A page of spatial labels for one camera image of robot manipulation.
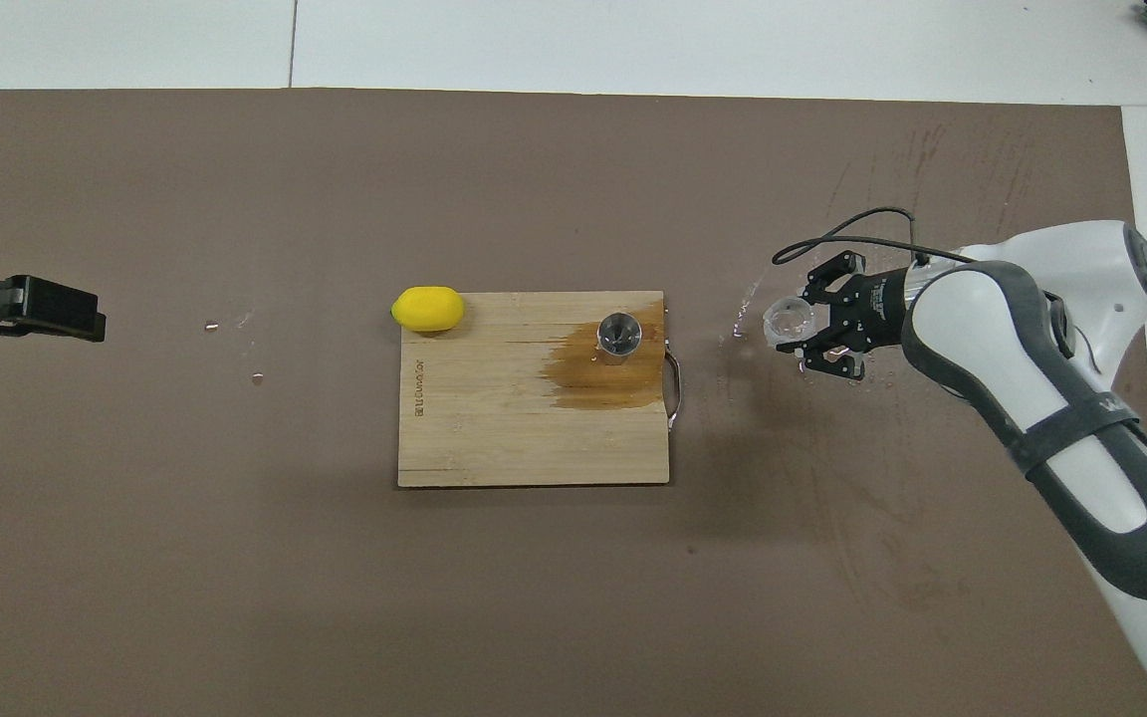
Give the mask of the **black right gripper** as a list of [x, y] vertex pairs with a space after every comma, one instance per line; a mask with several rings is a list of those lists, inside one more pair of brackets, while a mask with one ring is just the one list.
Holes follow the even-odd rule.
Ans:
[[868, 350], [902, 345], [910, 268], [879, 274], [865, 268], [864, 255], [842, 251], [807, 273], [801, 298], [810, 305], [843, 305], [845, 332], [842, 340], [818, 335], [793, 344], [802, 371], [863, 381]]

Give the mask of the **wooden cutting board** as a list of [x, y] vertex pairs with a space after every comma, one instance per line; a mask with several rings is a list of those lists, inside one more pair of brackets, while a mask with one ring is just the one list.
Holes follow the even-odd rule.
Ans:
[[[468, 293], [450, 332], [401, 332], [397, 485], [664, 485], [666, 304], [660, 291]], [[596, 326], [643, 329], [596, 363]]]

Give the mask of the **yellow lemon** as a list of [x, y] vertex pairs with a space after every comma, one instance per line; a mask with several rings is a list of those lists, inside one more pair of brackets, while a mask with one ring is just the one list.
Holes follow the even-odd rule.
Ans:
[[463, 321], [463, 296], [446, 286], [413, 286], [401, 291], [388, 312], [415, 333], [450, 332]]

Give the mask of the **steel double jigger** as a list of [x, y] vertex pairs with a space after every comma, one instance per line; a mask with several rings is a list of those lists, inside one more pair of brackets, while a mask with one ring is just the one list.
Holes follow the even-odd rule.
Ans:
[[596, 363], [625, 364], [640, 350], [643, 329], [637, 319], [625, 312], [615, 312], [601, 319], [595, 332]]

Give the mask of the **brown table mat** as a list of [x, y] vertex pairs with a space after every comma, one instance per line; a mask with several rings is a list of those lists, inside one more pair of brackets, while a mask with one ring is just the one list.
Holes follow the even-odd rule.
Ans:
[[[980, 416], [898, 353], [799, 373], [783, 246], [1130, 219], [1119, 109], [0, 92], [0, 717], [1147, 717]], [[672, 481], [397, 489], [411, 285], [660, 290]]]

